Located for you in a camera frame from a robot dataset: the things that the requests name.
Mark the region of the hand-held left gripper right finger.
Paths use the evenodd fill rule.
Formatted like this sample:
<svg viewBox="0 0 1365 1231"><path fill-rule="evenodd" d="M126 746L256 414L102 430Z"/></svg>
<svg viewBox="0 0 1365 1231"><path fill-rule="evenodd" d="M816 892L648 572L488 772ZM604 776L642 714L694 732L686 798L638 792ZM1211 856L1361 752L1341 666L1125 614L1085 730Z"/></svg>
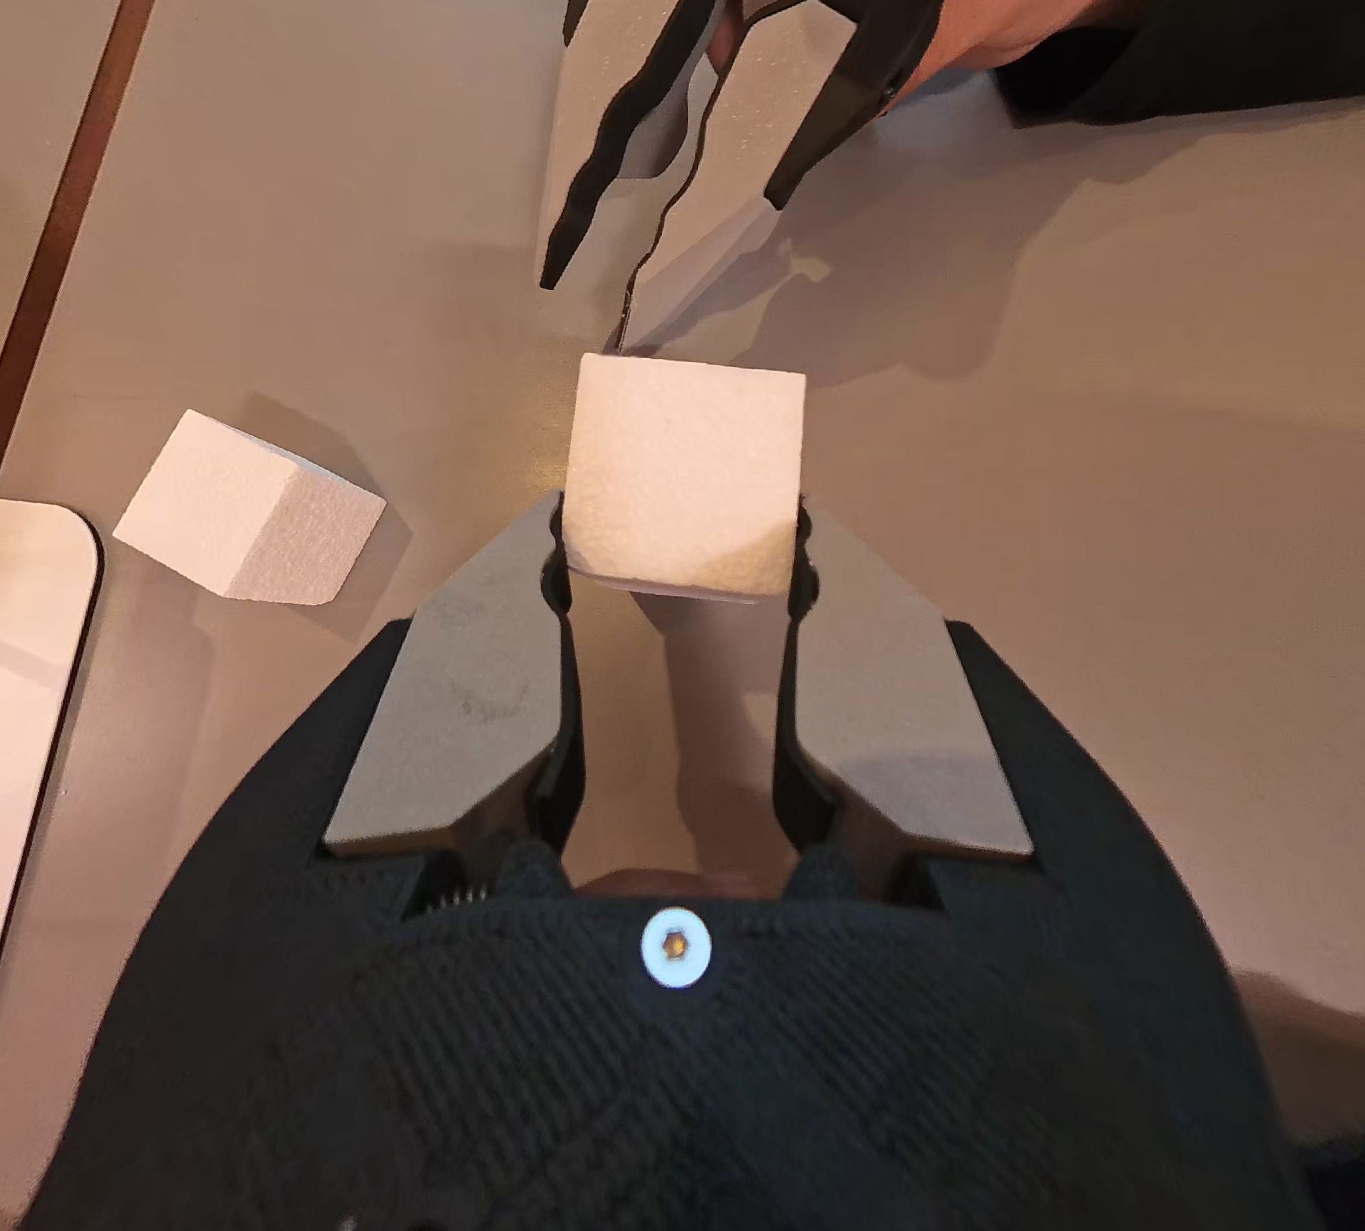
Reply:
<svg viewBox="0 0 1365 1231"><path fill-rule="evenodd" d="M942 612L812 498L798 512L774 812L892 896L918 860L1028 864L1034 840Z"/></svg>

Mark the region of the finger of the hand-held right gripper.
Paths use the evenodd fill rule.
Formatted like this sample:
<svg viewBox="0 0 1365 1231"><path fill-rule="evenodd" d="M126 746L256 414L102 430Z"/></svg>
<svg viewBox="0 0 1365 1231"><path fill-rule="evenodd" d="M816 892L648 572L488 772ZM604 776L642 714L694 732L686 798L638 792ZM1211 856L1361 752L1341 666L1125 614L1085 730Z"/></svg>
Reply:
<svg viewBox="0 0 1365 1231"><path fill-rule="evenodd" d="M742 0L742 17L692 175L630 281L616 354L672 322L772 237L792 191L770 183L856 33L824 0Z"/></svg>
<svg viewBox="0 0 1365 1231"><path fill-rule="evenodd" d="M602 237L610 193L682 175L630 294L702 294L738 235L712 155L730 91L708 59L728 0L568 0L538 223L538 284L556 290Z"/></svg>

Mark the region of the white hard foam cube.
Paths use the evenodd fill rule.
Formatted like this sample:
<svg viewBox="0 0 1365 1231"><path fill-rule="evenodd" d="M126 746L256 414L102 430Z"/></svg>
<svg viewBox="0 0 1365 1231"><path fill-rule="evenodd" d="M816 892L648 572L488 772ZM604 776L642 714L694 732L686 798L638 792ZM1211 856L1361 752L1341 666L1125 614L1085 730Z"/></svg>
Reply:
<svg viewBox="0 0 1365 1231"><path fill-rule="evenodd" d="M806 396L802 372L586 354L562 498L572 572L656 596L786 596Z"/></svg>
<svg viewBox="0 0 1365 1231"><path fill-rule="evenodd" d="M328 606L384 510L374 492L188 410L114 540L232 602Z"/></svg>

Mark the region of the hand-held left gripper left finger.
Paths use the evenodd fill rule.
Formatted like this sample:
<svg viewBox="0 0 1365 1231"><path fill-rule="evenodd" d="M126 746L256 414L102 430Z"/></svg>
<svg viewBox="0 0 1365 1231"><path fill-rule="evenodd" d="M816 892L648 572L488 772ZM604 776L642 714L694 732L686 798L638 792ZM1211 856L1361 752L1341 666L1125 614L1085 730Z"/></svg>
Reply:
<svg viewBox="0 0 1365 1231"><path fill-rule="evenodd" d="M542 496L414 614L324 846L338 858L566 850L586 794L562 492Z"/></svg>

